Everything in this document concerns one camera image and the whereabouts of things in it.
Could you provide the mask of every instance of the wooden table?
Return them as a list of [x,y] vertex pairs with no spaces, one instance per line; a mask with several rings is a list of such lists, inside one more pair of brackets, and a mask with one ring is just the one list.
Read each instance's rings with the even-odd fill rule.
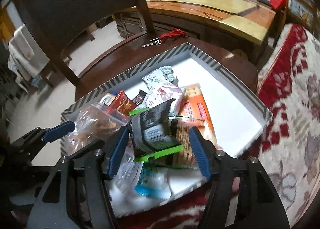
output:
[[[242,49],[256,64],[268,43],[275,12],[257,0],[146,0],[156,30],[180,28],[229,51]],[[142,31],[135,7],[115,14],[124,38]]]
[[[127,38],[100,55],[80,74],[80,83],[76,87],[75,100],[77,101],[90,91],[129,68],[186,42],[198,47],[228,68],[252,91],[256,90],[258,71],[256,67],[247,60],[233,55],[223,48],[191,37],[181,37],[175,41],[163,43],[158,46],[142,47],[143,44],[149,43],[153,38],[156,38],[156,34],[142,32]],[[186,69],[186,71],[190,71],[190,74],[192,74],[192,69]]]

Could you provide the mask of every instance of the tiled floor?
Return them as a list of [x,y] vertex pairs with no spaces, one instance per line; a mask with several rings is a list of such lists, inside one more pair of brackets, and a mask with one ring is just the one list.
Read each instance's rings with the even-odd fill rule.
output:
[[[72,60],[69,67],[76,75],[95,58],[115,44],[123,40],[116,23],[111,22],[102,29],[92,33],[94,41],[90,41],[86,33],[77,37],[68,47]],[[60,114],[74,102],[75,87],[59,72],[52,73],[50,81],[54,88],[45,88],[33,95],[24,95],[11,116],[8,127],[10,141],[13,142],[35,127],[54,127],[60,124]],[[48,143],[35,157],[35,166],[55,165],[60,157],[60,142]]]

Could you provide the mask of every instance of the red bag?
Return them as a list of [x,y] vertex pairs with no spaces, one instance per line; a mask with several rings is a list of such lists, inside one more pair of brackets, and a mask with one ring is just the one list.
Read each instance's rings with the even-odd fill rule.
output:
[[270,0],[270,6],[275,10],[281,10],[285,6],[285,0]]

